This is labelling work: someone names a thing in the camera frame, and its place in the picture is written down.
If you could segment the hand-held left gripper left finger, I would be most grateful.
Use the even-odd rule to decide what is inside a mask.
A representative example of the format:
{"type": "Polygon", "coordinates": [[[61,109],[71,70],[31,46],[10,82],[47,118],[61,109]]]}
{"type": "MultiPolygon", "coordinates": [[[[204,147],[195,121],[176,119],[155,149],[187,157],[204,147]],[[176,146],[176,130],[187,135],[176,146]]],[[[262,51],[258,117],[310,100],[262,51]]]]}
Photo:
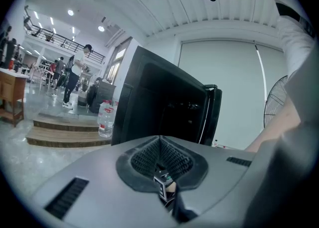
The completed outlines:
{"type": "Polygon", "coordinates": [[[159,199],[153,176],[133,168],[131,158],[151,147],[149,172],[160,136],[148,136],[85,154],[45,183],[32,199],[42,219],[58,228],[175,228],[178,222],[159,199]]]}

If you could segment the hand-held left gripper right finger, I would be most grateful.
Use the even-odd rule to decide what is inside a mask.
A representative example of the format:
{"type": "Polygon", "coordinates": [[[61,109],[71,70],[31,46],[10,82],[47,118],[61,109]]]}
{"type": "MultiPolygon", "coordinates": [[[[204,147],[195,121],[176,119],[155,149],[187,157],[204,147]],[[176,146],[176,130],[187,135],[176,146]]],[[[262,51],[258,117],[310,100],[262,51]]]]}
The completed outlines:
{"type": "Polygon", "coordinates": [[[255,195],[253,152],[160,137],[161,156],[176,182],[171,214],[161,224],[245,224],[255,195]]]}

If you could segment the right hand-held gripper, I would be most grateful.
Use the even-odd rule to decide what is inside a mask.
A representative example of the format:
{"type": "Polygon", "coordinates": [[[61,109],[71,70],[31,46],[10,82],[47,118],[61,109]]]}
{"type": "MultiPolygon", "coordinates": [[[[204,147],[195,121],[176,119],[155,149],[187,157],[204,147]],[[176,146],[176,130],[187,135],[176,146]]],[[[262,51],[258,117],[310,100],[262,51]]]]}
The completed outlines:
{"type": "Polygon", "coordinates": [[[159,187],[159,197],[162,200],[167,200],[165,181],[161,177],[158,178],[158,177],[154,176],[154,182],[159,187]]]}

